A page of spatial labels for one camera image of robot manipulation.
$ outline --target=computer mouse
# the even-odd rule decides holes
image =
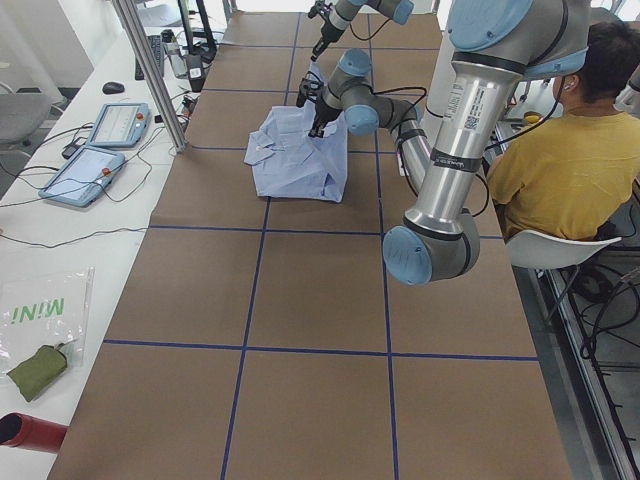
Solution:
[[[124,85],[118,82],[107,82],[102,86],[102,93],[112,95],[114,93],[124,92]]]

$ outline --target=clear plastic bag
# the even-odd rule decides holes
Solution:
[[[6,282],[0,290],[0,385],[7,372],[43,345],[63,345],[71,368],[81,365],[93,287],[93,267]]]

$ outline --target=light blue cloth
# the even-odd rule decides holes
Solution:
[[[315,106],[273,107],[249,134],[244,162],[253,169],[258,196],[342,201],[347,181],[347,126],[344,115],[308,136]]]

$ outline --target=yellow shirt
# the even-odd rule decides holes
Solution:
[[[488,183],[505,205],[505,238],[532,229],[591,240],[629,199],[638,173],[640,120],[564,115],[511,142]]]

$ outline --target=white table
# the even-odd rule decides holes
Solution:
[[[156,115],[158,109],[146,82],[134,80],[133,72],[133,52],[123,33],[78,92],[50,136],[93,122],[104,103],[147,102],[152,116]],[[188,81],[174,77],[168,60],[165,62],[164,79],[170,97],[189,89]],[[125,91],[122,94],[104,95],[102,85],[107,81],[123,83]],[[181,96],[174,100],[174,105],[177,106],[180,102]],[[125,156],[132,157],[159,125],[161,124],[154,124],[151,119],[142,140],[133,149],[123,151]],[[88,130],[85,130],[84,135],[80,135],[86,136],[87,133]],[[71,138],[72,134],[69,134],[45,144],[36,152],[28,166],[62,166],[65,160],[60,153]],[[103,195],[82,210],[43,201],[0,208],[0,229],[4,230],[4,235],[16,239],[56,244],[99,230],[146,227],[174,154],[171,139],[166,130],[163,130],[142,154],[153,166],[151,174],[144,185],[127,200],[114,203]],[[108,190],[109,194],[117,199],[124,197],[138,185],[147,170],[147,165],[138,158],[133,158],[114,179]],[[51,177],[51,171],[48,170],[30,170],[25,173],[31,174],[25,178],[38,186],[44,185]],[[35,198],[38,198],[36,190],[16,180],[0,205]],[[82,366],[69,369],[40,398],[31,403],[24,400],[14,384],[0,386],[0,416],[17,411],[69,424],[143,238],[144,232],[121,232],[91,237],[55,249],[32,247],[0,238],[0,283],[95,267]],[[55,455],[48,453],[1,447],[0,478],[45,479],[54,460]]]

